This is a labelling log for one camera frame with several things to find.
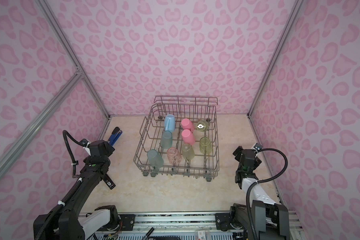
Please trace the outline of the bright green translucent cup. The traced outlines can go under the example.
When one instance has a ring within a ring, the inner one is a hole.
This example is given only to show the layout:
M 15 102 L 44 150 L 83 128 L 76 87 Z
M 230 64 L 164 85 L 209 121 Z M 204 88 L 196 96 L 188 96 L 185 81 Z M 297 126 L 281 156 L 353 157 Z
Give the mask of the bright green translucent cup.
M 207 137 L 202 137 L 200 139 L 200 152 L 203 155 L 209 155 L 213 151 L 212 142 Z

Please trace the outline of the teal translucent cup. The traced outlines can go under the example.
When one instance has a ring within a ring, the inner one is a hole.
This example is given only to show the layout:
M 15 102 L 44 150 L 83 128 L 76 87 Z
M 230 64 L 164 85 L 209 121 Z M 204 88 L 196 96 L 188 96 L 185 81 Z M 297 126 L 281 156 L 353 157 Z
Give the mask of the teal translucent cup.
M 171 148 L 173 145 L 173 135 L 170 131 L 164 131 L 161 137 L 160 146 L 167 150 Z
M 155 149 L 149 150 L 147 152 L 147 158 L 148 158 L 150 165 L 153 168 L 160 169 L 161 167 L 164 166 L 164 160 L 163 160 L 162 156 Z

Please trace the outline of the magenta plastic cup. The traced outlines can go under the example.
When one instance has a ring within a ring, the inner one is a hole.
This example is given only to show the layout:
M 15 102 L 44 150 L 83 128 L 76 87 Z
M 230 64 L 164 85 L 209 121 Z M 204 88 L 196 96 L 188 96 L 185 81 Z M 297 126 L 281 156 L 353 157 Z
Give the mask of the magenta plastic cup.
M 193 135 L 191 130 L 185 129 L 182 131 L 181 135 L 182 135 L 182 139 L 185 144 L 189 144 L 189 145 L 193 146 L 196 143 L 195 136 Z

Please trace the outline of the pink plastic cup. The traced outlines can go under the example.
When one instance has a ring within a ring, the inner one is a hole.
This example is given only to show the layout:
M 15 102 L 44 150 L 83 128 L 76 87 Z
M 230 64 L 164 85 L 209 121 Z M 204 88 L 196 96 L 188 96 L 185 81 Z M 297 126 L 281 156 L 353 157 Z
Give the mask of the pink plastic cup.
M 193 133 L 195 130 L 193 122 L 187 118 L 182 119 L 181 126 L 183 130 L 189 130 L 191 133 Z

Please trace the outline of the white blue ceramic mug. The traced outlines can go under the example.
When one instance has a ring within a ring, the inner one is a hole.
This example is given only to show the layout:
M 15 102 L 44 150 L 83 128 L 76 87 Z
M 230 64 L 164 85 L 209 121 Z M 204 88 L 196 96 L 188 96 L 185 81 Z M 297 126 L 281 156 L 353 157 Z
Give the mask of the white blue ceramic mug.
M 176 118 L 172 114 L 167 114 L 164 121 L 164 130 L 173 133 L 176 129 Z

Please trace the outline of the yellow-green translucent cup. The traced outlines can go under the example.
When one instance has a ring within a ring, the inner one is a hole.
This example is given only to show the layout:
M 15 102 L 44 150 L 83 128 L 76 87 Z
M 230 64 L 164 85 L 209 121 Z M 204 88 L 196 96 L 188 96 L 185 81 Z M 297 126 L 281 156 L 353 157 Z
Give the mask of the yellow-green translucent cup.
M 200 132 L 206 132 L 209 128 L 209 122 L 205 120 L 200 120 L 196 124 L 196 129 Z

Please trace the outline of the olive translucent cup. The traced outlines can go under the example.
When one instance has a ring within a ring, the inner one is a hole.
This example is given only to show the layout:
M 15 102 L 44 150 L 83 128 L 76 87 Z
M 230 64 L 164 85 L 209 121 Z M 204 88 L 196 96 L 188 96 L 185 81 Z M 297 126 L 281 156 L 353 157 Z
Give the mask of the olive translucent cup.
M 184 144 L 182 146 L 182 155 L 186 161 L 191 161 L 195 157 L 195 152 L 190 144 Z

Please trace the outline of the light pink translucent cup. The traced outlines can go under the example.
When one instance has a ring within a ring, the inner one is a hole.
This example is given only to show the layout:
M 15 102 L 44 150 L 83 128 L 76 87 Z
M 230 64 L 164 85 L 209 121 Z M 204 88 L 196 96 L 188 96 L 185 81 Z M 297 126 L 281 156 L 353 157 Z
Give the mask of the light pink translucent cup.
M 177 148 L 171 147 L 167 150 L 167 157 L 172 166 L 179 166 L 182 156 Z

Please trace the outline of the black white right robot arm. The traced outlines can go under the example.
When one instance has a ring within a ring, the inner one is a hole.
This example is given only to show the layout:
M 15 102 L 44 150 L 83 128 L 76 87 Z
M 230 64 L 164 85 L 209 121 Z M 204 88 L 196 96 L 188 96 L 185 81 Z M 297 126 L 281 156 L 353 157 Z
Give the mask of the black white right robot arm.
M 284 167 L 276 175 L 259 180 L 255 170 L 262 161 L 258 157 L 261 152 L 276 152 L 284 159 Z M 288 167 L 286 155 L 277 149 L 263 148 L 256 143 L 251 149 L 239 146 L 233 152 L 239 162 L 235 173 L 235 183 L 246 194 L 246 203 L 233 204 L 228 214 L 215 214 L 217 230 L 243 231 L 244 240 L 289 240 L 290 219 L 286 206 L 278 204 L 262 188 L 262 183 L 268 183 L 280 177 Z

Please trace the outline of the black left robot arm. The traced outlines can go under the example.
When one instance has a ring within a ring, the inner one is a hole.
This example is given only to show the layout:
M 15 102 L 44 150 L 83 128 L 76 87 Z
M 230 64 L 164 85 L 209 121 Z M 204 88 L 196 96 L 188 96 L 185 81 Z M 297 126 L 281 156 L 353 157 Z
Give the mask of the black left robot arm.
M 104 140 L 89 144 L 90 154 L 84 159 L 78 180 L 48 214 L 39 215 L 34 221 L 36 240 L 87 240 L 101 228 L 121 229 L 122 221 L 114 205 L 98 207 L 88 217 L 79 219 L 91 192 L 101 181 L 107 180 L 109 157 L 114 150 Z

